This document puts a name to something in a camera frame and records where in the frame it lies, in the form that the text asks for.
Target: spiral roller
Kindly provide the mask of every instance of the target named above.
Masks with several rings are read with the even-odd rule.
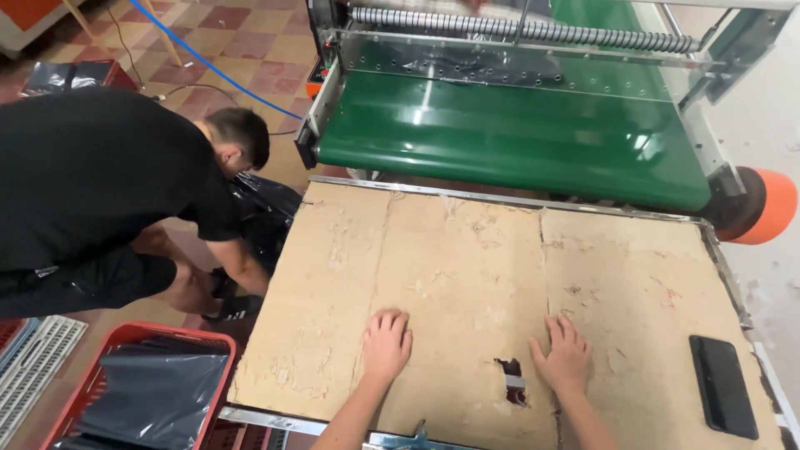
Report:
[[[353,19],[360,23],[392,26],[419,26],[429,30],[461,31],[493,36],[514,36],[519,21],[419,13],[377,8],[353,8]],[[691,36],[647,33],[643,31],[605,30],[568,26],[554,22],[526,22],[520,35],[524,39],[567,44],[616,47],[631,50],[652,50],[669,53],[697,51],[700,42]]]

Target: blue cable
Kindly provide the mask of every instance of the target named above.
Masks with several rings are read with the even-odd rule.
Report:
[[[230,84],[234,85],[234,86],[235,86],[236,88],[238,88],[238,89],[239,89],[241,92],[244,92],[245,94],[248,94],[250,97],[252,97],[252,98],[255,98],[255,99],[256,99],[256,100],[258,100],[259,102],[261,102],[261,103],[264,103],[265,105],[267,105],[267,106],[269,106],[269,107],[272,107],[272,108],[275,108],[276,110],[279,110],[279,111],[281,111],[281,112],[282,112],[283,114],[285,114],[285,115],[289,115],[289,116],[291,116],[291,117],[294,117],[295,119],[300,119],[300,120],[302,120],[302,117],[300,117],[299,115],[296,115],[296,114],[294,114],[294,113],[291,113],[291,112],[289,112],[289,111],[287,111],[287,110],[285,110],[285,109],[281,108],[281,107],[280,107],[280,106],[278,106],[278,105],[274,105],[274,104],[272,104],[272,103],[270,103],[270,102],[267,102],[265,99],[263,99],[263,98],[261,98],[261,97],[258,97],[256,94],[253,94],[252,92],[250,92],[249,90],[247,90],[247,89],[246,89],[244,86],[242,86],[241,84],[239,84],[239,83],[235,82],[234,80],[230,79],[230,77],[229,77],[228,75],[225,75],[225,74],[223,74],[221,70],[219,70],[218,68],[214,67],[214,64],[211,64],[210,62],[206,61],[206,59],[205,59],[205,58],[203,58],[202,56],[200,56],[200,54],[199,54],[198,52],[194,51],[194,49],[193,49],[192,47],[190,47],[188,44],[186,44],[185,42],[183,42],[183,39],[180,39],[180,38],[179,38],[178,36],[176,36],[176,35],[175,35],[175,33],[173,33],[173,32],[172,32],[172,31],[171,31],[169,28],[167,28],[166,26],[164,26],[164,24],[163,24],[163,23],[161,23],[161,21],[159,21],[159,20],[158,20],[156,17],[154,17],[152,14],[150,14],[150,12],[149,12],[149,11],[148,11],[148,10],[147,10],[147,9],[146,9],[144,6],[142,6],[142,4],[141,4],[141,3],[137,2],[136,0],[129,0],[129,1],[130,1],[130,3],[131,3],[131,4],[132,4],[134,7],[136,7],[136,9],[137,9],[137,10],[141,11],[141,12],[142,12],[142,14],[144,14],[145,16],[147,16],[147,18],[148,18],[148,19],[150,19],[150,20],[151,20],[151,21],[152,21],[152,22],[153,22],[153,23],[154,23],[154,24],[155,24],[155,25],[156,25],[158,28],[161,28],[161,29],[162,29],[162,31],[164,31],[164,33],[166,33],[166,35],[170,37],[170,39],[172,39],[173,41],[177,42],[178,44],[181,44],[181,46],[182,46],[183,48],[187,49],[187,50],[189,51],[189,53],[191,53],[191,54],[192,54],[192,55],[193,55],[195,58],[197,58],[198,60],[200,60],[200,62],[202,62],[203,64],[205,64],[206,66],[208,66],[208,68],[209,68],[209,69],[211,69],[211,70],[213,70],[215,74],[217,74],[217,75],[221,76],[221,77],[222,77],[223,79],[225,79],[227,82],[229,82]]]

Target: cardboard sheet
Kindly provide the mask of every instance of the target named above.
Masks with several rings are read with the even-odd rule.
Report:
[[[366,319],[396,306],[414,349],[374,429],[412,435],[425,419],[432,440],[556,448],[526,338],[546,342],[542,317],[564,311],[595,346],[590,401],[623,448],[782,448],[696,227],[320,183],[305,201],[229,401],[330,420],[360,378]],[[736,346],[759,441],[705,425],[690,334]],[[495,358],[521,363],[527,408],[506,401]]]

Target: short black hair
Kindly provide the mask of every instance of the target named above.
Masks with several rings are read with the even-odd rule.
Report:
[[[270,132],[266,122],[249,108],[222,108],[203,120],[212,128],[214,138],[231,143],[253,159],[253,168],[261,169],[270,159]]]

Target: black phone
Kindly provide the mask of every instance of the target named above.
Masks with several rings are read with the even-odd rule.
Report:
[[[709,428],[758,439],[736,348],[730,342],[691,335],[689,345]]]

